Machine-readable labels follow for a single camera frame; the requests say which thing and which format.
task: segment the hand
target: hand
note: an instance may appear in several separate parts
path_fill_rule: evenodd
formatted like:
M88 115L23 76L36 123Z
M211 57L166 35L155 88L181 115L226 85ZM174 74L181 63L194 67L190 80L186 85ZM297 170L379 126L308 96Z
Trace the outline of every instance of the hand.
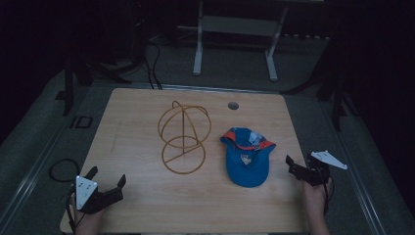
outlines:
M75 233L76 235L96 235L98 234L102 216L105 210L100 210L93 214L87 214L76 209L74 205L74 199L72 199L72 208L75 220Z
M332 180L329 179L327 188L330 188ZM311 186L302 181L302 202L308 219L310 234L330 234L324 218L326 205L326 191L324 185Z

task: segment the gray floor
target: gray floor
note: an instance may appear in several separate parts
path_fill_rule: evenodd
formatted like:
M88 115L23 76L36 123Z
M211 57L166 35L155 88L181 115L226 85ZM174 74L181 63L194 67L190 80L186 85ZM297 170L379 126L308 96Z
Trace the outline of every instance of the gray floor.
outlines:
M156 73L164 89L237 89L278 93L306 81L327 41L284 37L275 63L279 80L271 82L262 50L236 50L209 44L204 50L202 74L193 76L195 48L188 43L161 47ZM148 48L150 63L156 47ZM124 74L132 88L149 88L145 70ZM53 181L49 167L71 158L82 165L98 128L111 92L120 87L97 77L92 87L76 86L75 107L63 117L64 104L55 96L64 88L63 74L45 87L22 122L0 148L1 233L61 234L67 183ZM336 182L327 221L333 234L415 234L415 221L406 208L365 124L348 110L342 117L342 132L330 122L331 102L314 97L318 85L285 96L304 154L328 150L348 164L348 170L332 167ZM92 117L90 128L70 128L74 116ZM70 174L70 169L62 169Z

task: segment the table top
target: table top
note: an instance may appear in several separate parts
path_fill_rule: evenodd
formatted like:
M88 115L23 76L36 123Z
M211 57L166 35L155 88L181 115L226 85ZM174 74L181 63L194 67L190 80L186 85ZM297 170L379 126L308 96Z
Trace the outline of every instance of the table top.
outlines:
M193 173L177 174L167 169L174 148L161 139L158 126L172 102L201 106L187 110L198 138L203 139L206 158ZM228 108L230 102L239 109ZM163 131L169 140L194 135L184 116L173 118ZM266 181L254 188L234 184L226 165L226 147L220 137L231 127L247 127L277 144L269 155ZM203 148L168 164L186 171L201 161ZM302 232L307 223L301 204L300 183L288 173L290 155L304 165L300 145L284 98L275 94L203 92L178 90L114 90L84 163L81 175L98 167L93 178L99 191L116 187L123 174L124 199L106 209L102 232L106 233L257 233ZM61 229L70 232L64 215Z

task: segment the black cable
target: black cable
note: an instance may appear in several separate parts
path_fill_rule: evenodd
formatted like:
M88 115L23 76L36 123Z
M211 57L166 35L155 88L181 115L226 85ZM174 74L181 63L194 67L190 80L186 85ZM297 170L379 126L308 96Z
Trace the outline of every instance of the black cable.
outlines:
M71 195L75 192L75 187L74 184L71 186L69 192L67 193L67 200L66 200L66 209L67 209L67 214L68 214L68 218L69 218L69 226L70 229L72 230L73 234L75 234L75 230L76 230L76 224L75 224L75 220L73 219L72 216L72 212L70 211L70 197Z
M149 78L149 83L152 86L152 89L154 89L155 86L153 85L153 82L152 82L152 76L150 74L150 65L149 65L149 62L147 61L147 58L144 58L144 62L145 62L146 67L147 67L147 75L148 75L148 78Z
M332 193L329 196L329 190L327 189L327 184L324 184L324 192L326 193L326 199L325 199L325 205L324 205L324 214L327 213L327 211L329 210L329 203L333 198L333 195L335 194L335 181L333 180L332 177L329 177L332 179Z
M157 48L157 51L158 51L157 56L156 56L156 59L155 59L155 62L153 63L153 70L152 70L152 72L153 72L153 77L154 77L154 79L156 81L156 84L157 84L159 90L162 90L161 83L159 82L159 80L158 80L158 78L156 76L156 63L157 63L157 61L159 59L159 56L160 56L160 47L158 45L156 45L155 43L151 42L151 41L149 41L149 44L152 45L152 46L154 46L154 47L156 47Z
M51 177L51 179L53 179L53 180L55 180L57 182L61 182L61 183L72 182L75 179L75 176L74 177L71 177L71 178L68 178L68 179L60 179L60 178L57 178L53 174L53 170L54 170L55 166L58 165L58 164L60 164L60 163L63 163L63 162L73 163L75 165L75 167L76 167L76 175L79 175L80 174L79 165L78 165L78 163L75 160L72 160L72 159L61 159L61 160L55 162L54 164L52 164L52 166L49 168L49 177Z
M83 214L82 218L79 220L79 222L75 225L75 227L77 227L77 225L79 225L79 223L82 221L82 219L85 217L86 213Z

